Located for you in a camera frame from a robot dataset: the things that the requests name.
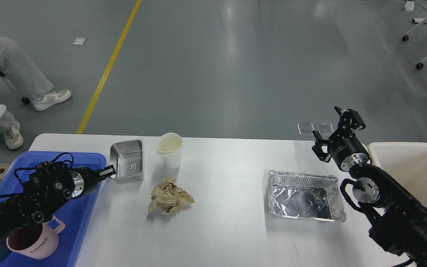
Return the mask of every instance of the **mug handle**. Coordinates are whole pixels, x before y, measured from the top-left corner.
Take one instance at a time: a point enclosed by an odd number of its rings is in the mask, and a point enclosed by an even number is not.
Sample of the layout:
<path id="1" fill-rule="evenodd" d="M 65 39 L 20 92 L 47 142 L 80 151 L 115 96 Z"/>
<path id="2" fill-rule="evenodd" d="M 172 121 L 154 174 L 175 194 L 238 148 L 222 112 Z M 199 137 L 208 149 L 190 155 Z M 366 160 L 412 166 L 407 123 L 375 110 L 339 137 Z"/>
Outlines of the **mug handle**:
<path id="1" fill-rule="evenodd" d="M 57 223 L 59 223 L 59 226 L 57 226 L 57 227 L 54 229 L 54 231 L 55 231 L 56 233 L 60 233 L 60 232 L 62 232 L 62 230 L 65 228 L 65 223 L 64 223 L 63 221 L 59 220 L 55 215 L 52 217 L 52 219 L 53 219 L 53 220 L 56 220 L 56 221 L 57 221 Z"/>

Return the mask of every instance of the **yellow floor line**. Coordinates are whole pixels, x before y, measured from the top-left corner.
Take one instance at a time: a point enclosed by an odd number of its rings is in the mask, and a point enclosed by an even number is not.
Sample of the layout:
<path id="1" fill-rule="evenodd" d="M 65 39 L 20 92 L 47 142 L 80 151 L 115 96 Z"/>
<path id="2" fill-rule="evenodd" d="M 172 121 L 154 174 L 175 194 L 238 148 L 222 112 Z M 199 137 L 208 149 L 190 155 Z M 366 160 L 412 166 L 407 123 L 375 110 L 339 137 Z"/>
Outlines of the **yellow floor line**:
<path id="1" fill-rule="evenodd" d="M 96 87 L 95 93 L 92 96 L 92 100 L 90 101 L 90 104 L 88 105 L 87 110 L 85 111 L 85 115 L 83 115 L 82 121 L 80 122 L 80 125 L 78 125 L 78 129 L 76 134 L 83 134 L 83 131 L 85 130 L 85 127 L 87 126 L 88 120 L 90 119 L 90 116 L 92 115 L 93 109 L 95 108 L 96 102 L 98 101 L 98 97 L 100 97 L 100 93 L 103 90 L 103 86 L 105 85 L 105 81 L 108 78 L 108 75 L 110 74 L 110 71 L 112 70 L 113 63 L 115 63 L 116 57 L 118 56 L 118 53 L 120 52 L 120 49 L 123 45 L 123 41 L 126 37 L 126 34 L 128 33 L 129 26 L 131 26 L 131 22 L 133 21 L 134 16 L 136 15 L 136 12 L 138 10 L 138 7 L 141 3 L 141 0 L 136 1 L 136 5 L 134 5 L 133 11 L 131 12 L 131 15 L 129 15 L 129 19 L 126 22 L 126 25 L 123 29 L 122 35 L 120 36 L 120 39 L 118 40 L 118 43 L 116 44 L 115 50 L 113 51 L 112 57 L 110 58 L 110 61 L 108 61 L 108 64 L 106 65 L 105 71 L 103 72 L 103 76 L 100 79 L 100 82 L 98 83 L 98 86 Z"/>

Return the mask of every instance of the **white bin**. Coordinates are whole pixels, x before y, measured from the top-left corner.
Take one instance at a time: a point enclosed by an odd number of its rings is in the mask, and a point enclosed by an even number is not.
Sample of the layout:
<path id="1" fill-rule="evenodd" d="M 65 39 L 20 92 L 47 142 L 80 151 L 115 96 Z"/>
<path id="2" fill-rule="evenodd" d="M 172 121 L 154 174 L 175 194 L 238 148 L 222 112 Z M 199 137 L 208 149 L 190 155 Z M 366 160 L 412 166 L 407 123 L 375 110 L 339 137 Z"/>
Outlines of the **white bin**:
<path id="1" fill-rule="evenodd" d="M 427 208 L 427 143 L 374 142 L 368 147 L 381 167 Z"/>

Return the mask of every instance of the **white sneaker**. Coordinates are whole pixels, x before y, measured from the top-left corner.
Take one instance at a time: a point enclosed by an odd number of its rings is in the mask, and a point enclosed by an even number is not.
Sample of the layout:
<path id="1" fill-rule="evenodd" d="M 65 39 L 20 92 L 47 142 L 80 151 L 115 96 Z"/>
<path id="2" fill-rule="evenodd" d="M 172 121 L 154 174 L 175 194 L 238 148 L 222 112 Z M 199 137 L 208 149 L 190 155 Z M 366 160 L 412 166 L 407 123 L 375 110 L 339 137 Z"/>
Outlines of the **white sneaker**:
<path id="1" fill-rule="evenodd" d="M 24 139 L 19 132 L 21 125 L 15 121 L 12 127 L 4 133 L 4 141 L 9 149 L 16 149 L 22 146 Z"/>
<path id="2" fill-rule="evenodd" d="M 46 93 L 40 101 L 32 100 L 32 104 L 37 111 L 43 111 L 51 105 L 62 103 L 70 98 L 72 93 L 69 90 L 50 91 Z"/>

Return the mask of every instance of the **foil container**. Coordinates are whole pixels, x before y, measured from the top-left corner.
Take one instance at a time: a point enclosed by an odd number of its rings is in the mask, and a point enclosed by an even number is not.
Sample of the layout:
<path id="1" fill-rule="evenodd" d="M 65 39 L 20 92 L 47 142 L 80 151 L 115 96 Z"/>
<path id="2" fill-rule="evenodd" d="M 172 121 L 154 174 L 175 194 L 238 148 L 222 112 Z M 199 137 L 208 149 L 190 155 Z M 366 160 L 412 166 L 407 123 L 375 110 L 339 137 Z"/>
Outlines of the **foil container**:
<path id="1" fill-rule="evenodd" d="M 268 201 L 271 214 L 285 218 L 346 220 L 335 176 L 269 171 Z"/>

